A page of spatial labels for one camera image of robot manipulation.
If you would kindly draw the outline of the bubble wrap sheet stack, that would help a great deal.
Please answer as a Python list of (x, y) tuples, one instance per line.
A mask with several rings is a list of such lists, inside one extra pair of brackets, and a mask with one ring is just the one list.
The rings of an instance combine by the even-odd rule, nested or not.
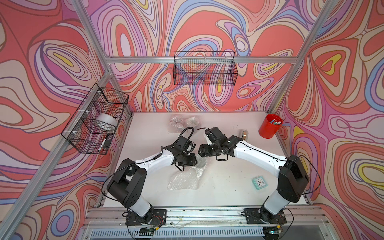
[(207, 168), (208, 159), (197, 156), (197, 162), (195, 166), (188, 167), (183, 172), (179, 171), (174, 174), (170, 178), (167, 189), (170, 191), (197, 190)]

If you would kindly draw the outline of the bubble wrap sheet around mug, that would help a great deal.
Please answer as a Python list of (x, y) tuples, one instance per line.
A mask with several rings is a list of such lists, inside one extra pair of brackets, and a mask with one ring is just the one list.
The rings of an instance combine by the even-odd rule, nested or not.
[(173, 115), (169, 120), (169, 132), (181, 133), (185, 129), (184, 119), (181, 115)]

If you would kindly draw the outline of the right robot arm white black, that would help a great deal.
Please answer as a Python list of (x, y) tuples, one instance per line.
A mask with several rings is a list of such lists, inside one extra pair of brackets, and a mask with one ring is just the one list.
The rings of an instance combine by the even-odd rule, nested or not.
[(289, 203), (297, 203), (304, 193), (309, 177), (299, 157), (279, 156), (257, 148), (246, 141), (227, 140), (223, 144), (200, 145), (198, 154), (202, 157), (233, 157), (248, 161), (278, 179), (277, 188), (269, 195), (258, 210), (257, 218), (272, 223), (280, 211)]

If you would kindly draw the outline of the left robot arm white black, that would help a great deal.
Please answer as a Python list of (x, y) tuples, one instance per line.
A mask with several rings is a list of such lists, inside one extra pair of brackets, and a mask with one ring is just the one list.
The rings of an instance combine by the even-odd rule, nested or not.
[(125, 159), (111, 176), (106, 190), (125, 208), (143, 219), (149, 219), (153, 215), (153, 206), (142, 197), (147, 175), (172, 165), (179, 171), (185, 167), (195, 166), (198, 163), (196, 155), (192, 153), (195, 147), (194, 143), (186, 144), (184, 147), (173, 144), (139, 161)]

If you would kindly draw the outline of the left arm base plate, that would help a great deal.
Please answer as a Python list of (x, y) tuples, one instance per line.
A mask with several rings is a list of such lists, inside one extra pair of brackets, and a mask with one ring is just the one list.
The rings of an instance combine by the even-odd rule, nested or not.
[(127, 226), (158, 226), (166, 224), (167, 210), (166, 209), (150, 209), (143, 217), (129, 210), (125, 213)]

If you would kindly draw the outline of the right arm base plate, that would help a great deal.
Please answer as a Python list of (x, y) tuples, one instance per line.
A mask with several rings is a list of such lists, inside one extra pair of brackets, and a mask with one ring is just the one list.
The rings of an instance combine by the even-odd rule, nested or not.
[(262, 208), (245, 208), (241, 212), (241, 216), (246, 218), (249, 225), (284, 225), (287, 223), (283, 209), (281, 209), (276, 215), (268, 212), (264, 207)]

